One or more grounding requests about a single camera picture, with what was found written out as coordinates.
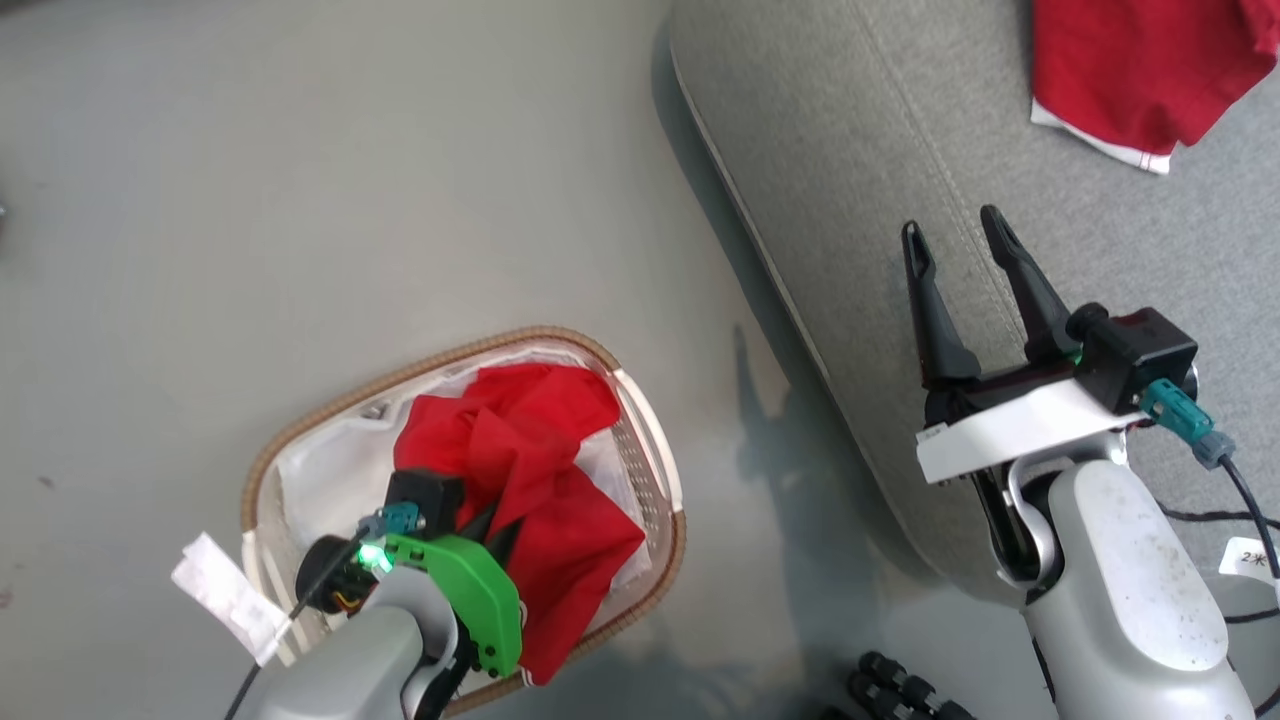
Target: teal cable connector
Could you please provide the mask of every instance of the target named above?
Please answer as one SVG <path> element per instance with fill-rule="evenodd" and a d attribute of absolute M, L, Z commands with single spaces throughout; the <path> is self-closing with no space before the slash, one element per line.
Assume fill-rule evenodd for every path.
<path fill-rule="evenodd" d="M 1142 393 L 1139 407 L 1155 418 L 1157 424 L 1183 438 L 1187 445 L 1196 445 L 1213 432 L 1213 418 L 1167 379 L 1151 383 L 1147 392 Z"/>
<path fill-rule="evenodd" d="M 1213 429 L 1213 418 L 1174 383 L 1156 380 L 1142 393 L 1142 411 L 1169 428 L 1192 448 L 1206 470 L 1222 466 L 1222 459 L 1235 452 L 1235 441 Z"/>
<path fill-rule="evenodd" d="M 388 505 L 379 510 L 379 514 L 387 519 L 387 534 L 389 536 L 407 536 L 419 527 L 417 505 L 412 502 Z"/>

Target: black cable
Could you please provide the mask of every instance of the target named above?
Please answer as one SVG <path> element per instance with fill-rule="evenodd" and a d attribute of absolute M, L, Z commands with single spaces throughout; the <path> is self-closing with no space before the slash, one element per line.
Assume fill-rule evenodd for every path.
<path fill-rule="evenodd" d="M 324 585 L 325 580 L 329 579 L 329 575 L 333 575 L 334 571 L 338 570 L 338 568 L 340 568 L 343 564 L 351 560 L 351 556 L 355 555 L 357 550 L 360 550 L 360 541 L 365 539 L 366 534 L 369 534 L 369 528 L 361 528 L 356 530 L 356 534 L 349 541 L 347 541 L 347 544 L 342 547 L 342 551 L 334 553 L 334 556 L 329 560 L 329 562 L 325 564 L 325 566 L 320 570 L 320 574 L 316 575 L 316 579 L 311 583 L 311 587 L 307 588 L 307 592 L 298 598 L 298 603 L 294 605 L 293 610 L 289 611 L 289 621 L 285 626 L 292 625 L 293 621 L 298 619 L 298 615 L 302 615 L 302 611 L 306 610 L 307 603 L 311 602 L 316 594 L 319 594 L 320 588 Z M 236 712 L 239 710 L 241 703 L 244 702 L 244 696 L 248 694 L 250 685 L 253 684 L 253 680 L 257 678 L 257 674 L 261 670 L 262 666 L 259 665 L 257 662 L 253 662 L 253 667 L 248 671 L 247 675 L 244 675 L 244 682 L 241 683 L 239 691 L 236 692 L 236 700 L 232 701 L 232 706 L 227 710 L 227 716 L 224 717 L 224 720 L 232 720 L 233 717 L 236 717 Z"/>
<path fill-rule="evenodd" d="M 1181 523 L 1224 523 L 1224 521 L 1252 521 L 1253 515 L 1243 510 L 1210 510 L 1207 512 L 1187 512 L 1184 510 L 1172 510 L 1164 502 L 1156 501 L 1160 506 L 1160 511 L 1165 514 L 1166 518 L 1171 520 L 1178 520 Z M 1271 518 L 1262 518 L 1268 528 L 1275 528 L 1280 530 L 1280 520 L 1272 520 Z M 1245 625 L 1248 623 L 1257 623 L 1258 620 L 1270 620 L 1271 618 L 1280 616 L 1280 607 L 1272 607 L 1271 610 L 1262 610 L 1260 612 L 1248 612 L 1245 615 L 1226 615 L 1222 619 L 1226 620 L 1228 625 Z"/>
<path fill-rule="evenodd" d="M 1160 505 L 1160 511 L 1172 518 L 1174 520 L 1181 520 L 1185 523 L 1213 523 L 1221 520 L 1252 520 L 1253 525 L 1258 530 L 1258 539 L 1262 541 L 1262 550 L 1267 555 L 1267 565 L 1271 570 L 1271 577 L 1280 584 L 1280 562 L 1276 561 L 1276 546 L 1275 539 L 1271 537 L 1271 528 L 1280 529 L 1280 523 L 1276 523 L 1271 518 L 1262 514 L 1262 509 L 1258 507 L 1257 498 L 1253 497 L 1253 491 L 1249 489 L 1249 484 L 1244 482 L 1244 475 L 1240 469 L 1235 466 L 1235 461 L 1231 457 L 1224 456 L 1222 469 L 1230 475 L 1231 482 L 1235 483 L 1235 489 L 1240 493 L 1240 498 L 1244 500 L 1245 507 L 1249 509 L 1248 512 L 1233 512 L 1225 510 L 1213 510 L 1210 512 L 1181 512 L 1178 510 L 1170 510 Z M 1242 625 L 1244 623 L 1253 623 L 1256 620 L 1266 620 L 1268 618 L 1275 618 L 1280 615 L 1280 607 L 1274 607 L 1271 610 L 1263 610 L 1261 612 L 1251 612 L 1248 615 L 1228 615 L 1225 618 L 1229 625 Z M 1276 687 L 1271 692 L 1271 696 L 1262 701 L 1261 705 L 1253 708 L 1253 715 L 1256 717 L 1262 717 L 1267 712 L 1275 710 L 1280 705 L 1280 687 Z"/>
<path fill-rule="evenodd" d="M 1254 707 L 1253 708 L 1253 715 L 1257 716 L 1257 717 L 1262 717 L 1267 712 L 1271 712 L 1272 710 L 1275 710 L 1275 707 L 1277 705 L 1280 705 L 1280 688 L 1276 688 L 1271 693 L 1271 697 L 1268 697 L 1267 700 L 1262 701 L 1262 705 Z"/>
<path fill-rule="evenodd" d="M 1181 510 L 1171 510 L 1164 502 L 1160 502 L 1160 511 L 1172 520 L 1180 520 L 1183 523 L 1219 523 L 1224 520 L 1239 520 L 1239 521 L 1252 521 L 1253 515 L 1249 515 L 1244 510 L 1210 510 L 1208 512 L 1184 512 Z M 1280 530 L 1280 520 L 1272 520 L 1271 518 L 1265 518 L 1267 527 Z"/>
<path fill-rule="evenodd" d="M 1249 489 L 1249 483 L 1244 482 L 1244 475 L 1240 474 L 1240 469 L 1235 466 L 1235 461 L 1231 460 L 1230 455 L 1222 457 L 1222 469 L 1231 477 L 1235 489 L 1240 491 L 1240 497 L 1244 500 L 1245 507 L 1249 509 L 1253 525 L 1258 529 L 1258 538 L 1262 539 L 1262 550 L 1267 553 L 1267 564 L 1271 565 L 1271 578 L 1276 583 L 1280 583 L 1280 560 L 1276 560 L 1276 543 L 1271 537 L 1271 530 L 1267 529 L 1267 516 L 1262 514 L 1258 501 L 1253 497 L 1253 491 Z"/>

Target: white sticker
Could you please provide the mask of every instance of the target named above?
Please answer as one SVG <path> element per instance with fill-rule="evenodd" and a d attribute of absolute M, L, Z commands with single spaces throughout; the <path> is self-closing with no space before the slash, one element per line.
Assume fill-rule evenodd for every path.
<path fill-rule="evenodd" d="M 278 630 L 288 625 L 288 614 L 253 589 L 209 533 L 201 533 L 182 553 L 186 557 L 173 570 L 174 584 L 221 620 L 259 665 L 266 665 L 279 646 Z"/>
<path fill-rule="evenodd" d="M 1217 566 L 1222 575 L 1240 575 L 1253 578 L 1271 584 L 1271 565 L 1267 562 L 1267 551 L 1262 547 L 1262 541 L 1256 538 L 1231 538 L 1226 541 L 1226 552 L 1222 555 L 1222 564 Z"/>
<path fill-rule="evenodd" d="M 937 425 L 929 425 L 928 428 L 924 428 L 923 430 L 915 433 L 915 445 L 920 445 L 922 442 L 929 439 L 931 437 L 941 433 L 945 429 L 947 429 L 946 423 L 938 423 Z"/>
<path fill-rule="evenodd" d="M 1147 419 L 1146 413 L 1115 415 L 1084 386 L 1068 378 L 918 441 L 915 459 L 925 482 L 936 484 Z"/>

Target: gray sofa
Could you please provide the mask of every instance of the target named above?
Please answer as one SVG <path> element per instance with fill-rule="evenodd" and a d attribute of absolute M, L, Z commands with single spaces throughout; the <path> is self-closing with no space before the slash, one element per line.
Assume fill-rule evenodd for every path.
<path fill-rule="evenodd" d="M 1265 510 L 1280 356 L 1280 77 L 1160 178 L 1032 126 L 1030 0 L 677 0 L 677 76 L 703 137 L 858 447 L 920 555 L 968 592 L 996 578 L 972 487 L 924 484 L 923 420 L 899 233 L 916 219 L 943 297 L 987 369 L 1021 327 L 978 209 L 996 204 L 1068 306 L 1152 305 L 1199 341 L 1201 402 L 1240 446 Z M 1135 470 L 1184 510 L 1240 509 L 1162 430 Z M 1175 524 L 1208 571 L 1245 523 Z"/>

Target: red cloth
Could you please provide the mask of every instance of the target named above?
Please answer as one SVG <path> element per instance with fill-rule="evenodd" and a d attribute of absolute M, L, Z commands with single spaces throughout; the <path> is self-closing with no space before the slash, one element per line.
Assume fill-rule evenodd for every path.
<path fill-rule="evenodd" d="M 1036 99 L 1098 140 L 1194 145 L 1276 65 L 1280 0 L 1037 0 Z"/>
<path fill-rule="evenodd" d="M 462 477 L 458 527 L 495 501 L 489 534 L 524 519 L 507 574 L 527 612 L 520 665 L 547 684 L 644 532 L 573 465 L 618 404 L 594 373 L 559 365 L 485 368 L 460 398 L 420 396 L 396 439 L 396 469 Z"/>

